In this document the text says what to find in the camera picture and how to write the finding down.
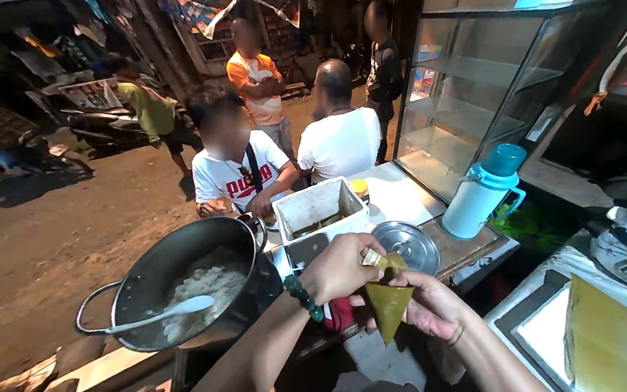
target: white rice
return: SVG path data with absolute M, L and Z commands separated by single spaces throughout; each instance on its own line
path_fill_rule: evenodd
M 176 287 L 166 310 L 188 298 L 211 295 L 214 305 L 189 315 L 179 315 L 161 322 L 169 343 L 186 334 L 196 334 L 222 314 L 246 283 L 248 270 L 236 262 L 234 250 L 220 247 L 195 263 L 195 272 Z

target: styrofoam box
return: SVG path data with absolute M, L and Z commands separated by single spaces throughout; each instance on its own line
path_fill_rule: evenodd
M 272 203 L 282 244 L 287 246 L 318 233 L 331 241 L 336 234 L 368 232 L 369 208 L 353 192 L 345 177 L 335 177 Z M 345 218 L 313 233 L 294 239 L 292 233 L 341 211 Z

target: yellow-green shirt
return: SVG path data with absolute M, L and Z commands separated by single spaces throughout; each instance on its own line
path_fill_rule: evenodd
M 149 141 L 159 139 L 159 135 L 168 135 L 175 126 L 173 104 L 165 99 L 153 97 L 149 91 L 132 83 L 119 82 L 118 92 L 127 98 L 135 111 L 139 126 L 149 136 Z

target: white t-shirt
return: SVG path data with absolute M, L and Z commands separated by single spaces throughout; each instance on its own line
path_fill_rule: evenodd
M 351 176 L 374 167 L 381 141 L 374 109 L 361 107 L 311 123 L 302 133 L 299 166 L 314 168 L 311 182 Z
M 274 141 L 262 130 L 251 131 L 251 146 L 260 167 L 263 188 L 273 183 L 278 175 L 279 168 L 289 161 L 286 155 L 277 148 Z M 256 186 L 246 185 L 239 168 L 243 166 L 251 172 L 248 155 L 243 155 L 242 164 L 231 160 L 218 160 L 208 154 L 207 150 L 200 151 L 192 159 L 192 179 L 195 182 L 195 201 L 204 203 L 215 200 L 220 195 L 229 198 L 234 204 L 245 210 L 246 204 L 256 195 Z M 285 192 L 271 197 L 272 201 L 286 196 Z

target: glass display cabinet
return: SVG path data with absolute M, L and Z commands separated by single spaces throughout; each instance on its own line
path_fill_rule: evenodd
M 607 5 L 476 2 L 419 16 L 398 118 L 394 162 L 447 203 L 470 165 L 526 136 Z

